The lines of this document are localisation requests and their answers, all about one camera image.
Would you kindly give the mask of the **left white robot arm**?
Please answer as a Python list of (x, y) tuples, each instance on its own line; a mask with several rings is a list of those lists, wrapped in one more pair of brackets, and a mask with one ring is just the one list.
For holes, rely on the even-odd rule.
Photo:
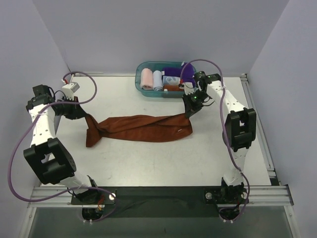
[(56, 137), (54, 119), (65, 116), (67, 119), (81, 119), (86, 113), (74, 95), (78, 83), (68, 83), (62, 87), (64, 96), (58, 104), (51, 87), (33, 87), (34, 97), (28, 101), (26, 110), (35, 123), (30, 148), (23, 151), (24, 158), (42, 184), (58, 184), (74, 187), (73, 196), (81, 202), (97, 203), (100, 191), (95, 181), (77, 171), (75, 161), (62, 142)]

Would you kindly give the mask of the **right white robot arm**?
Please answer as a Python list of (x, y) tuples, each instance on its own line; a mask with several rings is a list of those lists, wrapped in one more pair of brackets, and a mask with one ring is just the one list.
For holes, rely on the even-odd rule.
[(203, 71), (194, 74), (196, 88), (191, 90), (184, 84), (183, 102), (185, 116), (193, 116), (206, 107), (208, 99), (219, 106), (222, 138), (229, 152), (231, 165), (221, 181), (220, 199), (231, 203), (245, 198), (243, 169), (246, 155), (256, 138), (256, 112), (241, 104), (226, 88), (219, 74), (206, 75)]

